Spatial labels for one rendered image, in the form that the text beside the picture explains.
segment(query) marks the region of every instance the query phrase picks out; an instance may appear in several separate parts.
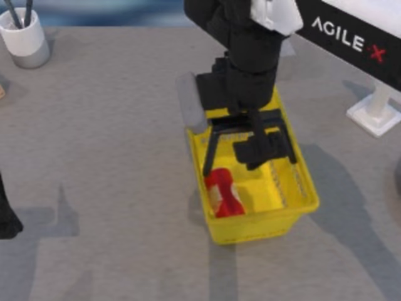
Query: cup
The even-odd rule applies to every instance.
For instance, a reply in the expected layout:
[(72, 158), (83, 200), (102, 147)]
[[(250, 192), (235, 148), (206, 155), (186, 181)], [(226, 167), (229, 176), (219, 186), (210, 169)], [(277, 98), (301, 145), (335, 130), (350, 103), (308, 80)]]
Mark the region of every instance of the cup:
[[(21, 24), (24, 24), (25, 8), (16, 8)], [(36, 11), (32, 10), (31, 24), (18, 29), (9, 11), (0, 15), (0, 33), (16, 66), (24, 69), (41, 67), (50, 59), (49, 44), (44, 36)]]

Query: yellow bin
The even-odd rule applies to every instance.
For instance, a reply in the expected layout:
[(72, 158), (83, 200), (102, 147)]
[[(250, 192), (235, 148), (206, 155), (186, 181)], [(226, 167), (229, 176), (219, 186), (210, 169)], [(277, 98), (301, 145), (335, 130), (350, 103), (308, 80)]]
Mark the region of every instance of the yellow bin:
[[(279, 93), (275, 89), (272, 101), (264, 110), (277, 108), (281, 109), (286, 122), (297, 164), (291, 164), (288, 158), (276, 159), (265, 163), (255, 171), (247, 171), (245, 165), (237, 162), (232, 148), (233, 142), (246, 140), (247, 134), (221, 136), (217, 146), (213, 169), (225, 167), (231, 171), (246, 210), (245, 215), (214, 217), (202, 175), (211, 128), (199, 135), (187, 131), (206, 223), (212, 239), (219, 245), (283, 235), (302, 215), (315, 211), (319, 206), (319, 197), (312, 178), (280, 101)], [(206, 114), (207, 118), (213, 118), (225, 116), (228, 112), (213, 110)]]

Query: white base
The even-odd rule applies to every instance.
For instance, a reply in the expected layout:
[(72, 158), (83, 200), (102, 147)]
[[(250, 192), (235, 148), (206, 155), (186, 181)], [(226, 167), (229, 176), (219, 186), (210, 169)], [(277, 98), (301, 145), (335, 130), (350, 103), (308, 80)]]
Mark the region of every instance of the white base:
[(391, 105), (386, 104), (380, 117), (372, 117), (366, 111), (371, 98), (372, 95), (365, 97), (352, 108), (348, 109), (346, 115), (377, 138), (381, 137), (401, 121), (401, 113)]

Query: robotic arm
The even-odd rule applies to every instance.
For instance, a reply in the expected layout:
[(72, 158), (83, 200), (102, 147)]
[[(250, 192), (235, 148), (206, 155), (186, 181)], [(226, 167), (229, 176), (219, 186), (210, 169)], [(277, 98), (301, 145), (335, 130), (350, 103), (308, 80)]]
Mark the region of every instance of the robotic arm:
[(227, 48), (210, 73), (196, 76), (202, 108), (249, 117), (255, 137), (234, 145), (237, 160), (249, 170), (281, 156), (282, 147), (265, 134), (259, 110), (273, 96), (283, 40), (303, 27), (295, 0), (184, 0), (184, 11)]

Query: pen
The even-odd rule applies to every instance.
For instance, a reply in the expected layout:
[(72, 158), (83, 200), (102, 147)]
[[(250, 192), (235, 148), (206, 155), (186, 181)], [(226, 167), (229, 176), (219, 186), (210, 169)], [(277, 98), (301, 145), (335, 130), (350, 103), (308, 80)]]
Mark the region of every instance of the pen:
[(24, 18), (24, 27), (25, 28), (31, 24), (32, 3), (33, 3), (33, 0), (26, 0), (26, 10), (25, 10), (25, 18)]
[(4, 2), (6, 3), (6, 5), (8, 7), (11, 17), (13, 17), (15, 26), (17, 26), (18, 29), (22, 29), (23, 26), (21, 25), (21, 22), (19, 22), (18, 15), (15, 12), (15, 9), (14, 9), (13, 4), (11, 3), (11, 0), (4, 0)]

